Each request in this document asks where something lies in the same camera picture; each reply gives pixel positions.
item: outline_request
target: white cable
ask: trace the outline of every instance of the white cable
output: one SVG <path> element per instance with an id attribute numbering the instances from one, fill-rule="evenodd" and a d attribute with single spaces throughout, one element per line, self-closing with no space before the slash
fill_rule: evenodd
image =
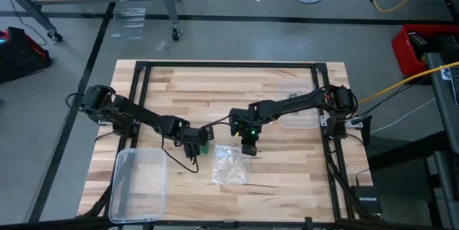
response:
<path id="1" fill-rule="evenodd" d="M 418 111 L 419 109 L 423 108 L 424 106 L 428 105 L 429 103 L 431 103 L 431 102 L 433 102 L 433 101 L 435 101 L 435 98 L 431 99 L 431 101 L 426 102 L 424 105 L 421 105 L 421 106 L 419 106 L 418 108 L 412 110 L 411 112 L 407 113 L 406 115 L 403 115 L 400 119 L 396 120 L 395 122 L 393 122 L 393 123 L 391 123 L 391 124 L 389 124 L 389 125 L 386 125 L 386 126 L 384 126 L 384 127 L 381 127 L 381 128 L 379 128 L 379 129 L 377 129 L 377 130 L 373 130 L 373 131 L 371 131 L 370 133 L 375 133 L 375 132 L 377 132 L 377 131 L 380 131 L 380 130 L 383 130 L 383 129 L 385 129 L 385 128 L 388 128 L 388 127 L 393 126 L 394 124 L 396 124 L 396 123 L 398 123 L 399 121 L 403 120 L 403 119 L 404 119 L 405 117 L 407 117 L 408 115 L 411 115 L 412 113 Z"/>

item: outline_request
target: red container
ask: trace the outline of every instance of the red container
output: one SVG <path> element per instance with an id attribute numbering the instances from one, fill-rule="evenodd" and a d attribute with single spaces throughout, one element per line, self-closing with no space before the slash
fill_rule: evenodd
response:
<path id="1" fill-rule="evenodd" d="M 425 62 L 416 58 L 408 32 L 416 32 L 428 40 L 439 34 L 459 35 L 459 26 L 450 25 L 403 25 L 402 31 L 392 40 L 392 48 L 403 75 L 411 76 L 427 70 Z"/>

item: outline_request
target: plastic bin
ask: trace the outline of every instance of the plastic bin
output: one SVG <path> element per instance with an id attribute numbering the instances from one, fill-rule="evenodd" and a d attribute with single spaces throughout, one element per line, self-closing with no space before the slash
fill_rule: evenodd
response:
<path id="1" fill-rule="evenodd" d="M 312 80 L 285 79 L 278 85 L 278 99 L 284 100 L 289 97 L 304 95 L 314 90 Z M 280 126 L 287 129 L 315 129 L 318 128 L 317 109 L 308 109 L 282 115 L 279 118 Z"/>
<path id="2" fill-rule="evenodd" d="M 392 40 L 392 48 L 402 74 L 411 76 L 427 70 L 427 65 L 416 58 L 408 32 L 416 32 L 422 38 L 429 39 L 438 34 L 459 34 L 459 26 L 403 25 L 402 31 Z"/>
<path id="3" fill-rule="evenodd" d="M 115 223 L 157 221 L 164 214 L 167 158 L 160 148 L 119 152 L 108 217 Z"/>

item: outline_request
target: green component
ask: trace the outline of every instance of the green component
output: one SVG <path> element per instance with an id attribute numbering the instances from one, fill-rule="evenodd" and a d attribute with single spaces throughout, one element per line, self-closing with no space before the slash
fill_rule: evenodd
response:
<path id="1" fill-rule="evenodd" d="M 200 155 L 207 155 L 207 152 L 209 152 L 209 141 L 206 142 L 206 145 L 201 146 Z"/>

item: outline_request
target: netgear logo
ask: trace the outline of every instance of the netgear logo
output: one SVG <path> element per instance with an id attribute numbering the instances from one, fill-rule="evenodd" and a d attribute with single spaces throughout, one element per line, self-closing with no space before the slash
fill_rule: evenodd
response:
<path id="1" fill-rule="evenodd" d="M 360 201 L 378 201 L 375 197 L 361 197 Z"/>

